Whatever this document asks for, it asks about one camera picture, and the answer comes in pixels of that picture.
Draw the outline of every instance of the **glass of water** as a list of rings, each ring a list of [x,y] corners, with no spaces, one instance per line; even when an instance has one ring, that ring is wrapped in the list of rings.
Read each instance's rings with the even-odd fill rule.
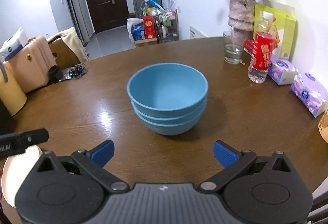
[[[239,64],[244,49],[245,37],[240,33],[225,31],[223,32],[223,39],[224,60],[229,64]]]

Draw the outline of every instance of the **gray floor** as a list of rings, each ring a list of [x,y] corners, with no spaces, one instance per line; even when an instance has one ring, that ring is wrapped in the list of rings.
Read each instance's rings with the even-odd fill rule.
[[[86,46],[86,51],[91,60],[133,48],[135,45],[131,42],[126,26],[124,26],[93,35]]]

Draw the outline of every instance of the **brown table top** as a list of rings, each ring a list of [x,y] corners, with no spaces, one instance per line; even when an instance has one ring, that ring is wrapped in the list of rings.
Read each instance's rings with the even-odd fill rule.
[[[247,77],[243,65],[224,62],[222,38],[166,43],[105,56],[88,62],[89,72],[37,90],[15,116],[18,131],[44,127],[49,141],[40,145],[57,155],[91,149],[106,139],[115,143],[114,158],[105,169],[130,185],[134,182],[199,184],[222,169],[213,144],[258,155],[287,153],[314,191],[328,176],[328,145],[307,108],[289,90],[269,77],[262,85]],[[178,62],[201,71],[209,82],[208,105],[189,132],[165,137],[148,130],[135,115],[126,93],[128,79],[154,63]],[[20,223],[3,200],[4,212]]]

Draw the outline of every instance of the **blue logo on tissue pack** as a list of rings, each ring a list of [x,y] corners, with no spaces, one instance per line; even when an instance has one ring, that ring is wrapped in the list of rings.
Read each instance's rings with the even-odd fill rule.
[[[305,98],[306,100],[308,100],[309,97],[310,97],[309,92],[308,91],[303,91],[302,92],[302,97]]]
[[[288,68],[288,64],[287,64],[286,62],[281,61],[281,60],[278,60],[278,61],[277,61],[277,65],[278,65],[279,67],[285,67],[285,68]]]
[[[313,75],[311,75],[310,73],[306,73],[305,75],[306,75],[306,77],[308,77],[311,81],[314,81],[314,82],[315,82],[315,77],[313,77]]]

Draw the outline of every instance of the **pink suitcase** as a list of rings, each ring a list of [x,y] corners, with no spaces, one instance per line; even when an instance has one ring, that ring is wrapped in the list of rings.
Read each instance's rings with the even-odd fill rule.
[[[30,41],[13,58],[4,62],[11,67],[14,77],[24,93],[47,85],[48,71],[57,65],[44,37]]]

